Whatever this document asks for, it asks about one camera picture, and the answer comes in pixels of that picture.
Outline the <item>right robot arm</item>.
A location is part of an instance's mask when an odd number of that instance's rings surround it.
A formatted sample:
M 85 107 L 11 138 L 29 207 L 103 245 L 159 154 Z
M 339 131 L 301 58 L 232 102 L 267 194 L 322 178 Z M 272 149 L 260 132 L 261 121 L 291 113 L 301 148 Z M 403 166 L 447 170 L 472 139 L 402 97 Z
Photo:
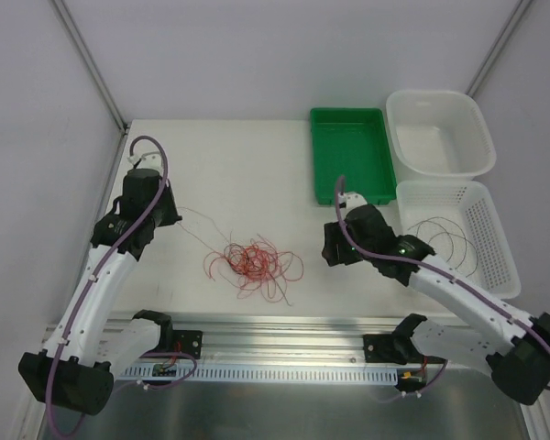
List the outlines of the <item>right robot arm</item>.
M 329 266 L 366 261 L 382 276 L 440 303 L 468 326 L 448 330 L 411 313 L 381 349 L 385 361 L 453 361 L 490 377 L 523 405 L 550 391 L 550 314 L 534 317 L 476 286 L 417 236 L 396 235 L 370 203 L 341 202 L 335 214 L 335 222 L 324 226 L 322 256 Z

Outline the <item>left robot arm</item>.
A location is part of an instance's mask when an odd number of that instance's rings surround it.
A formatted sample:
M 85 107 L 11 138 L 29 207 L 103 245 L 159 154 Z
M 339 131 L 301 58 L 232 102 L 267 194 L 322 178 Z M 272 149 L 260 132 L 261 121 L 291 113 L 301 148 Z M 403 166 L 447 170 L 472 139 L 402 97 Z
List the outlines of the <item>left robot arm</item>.
M 24 353 L 18 372 L 38 402 L 96 415 L 115 380 L 146 353 L 168 355 L 175 346 L 172 320 L 141 310 L 110 347 L 100 340 L 128 275 L 156 229 L 181 221 L 171 185 L 157 169 L 134 168 L 122 193 L 94 226 L 85 272 L 60 323 L 37 353 Z

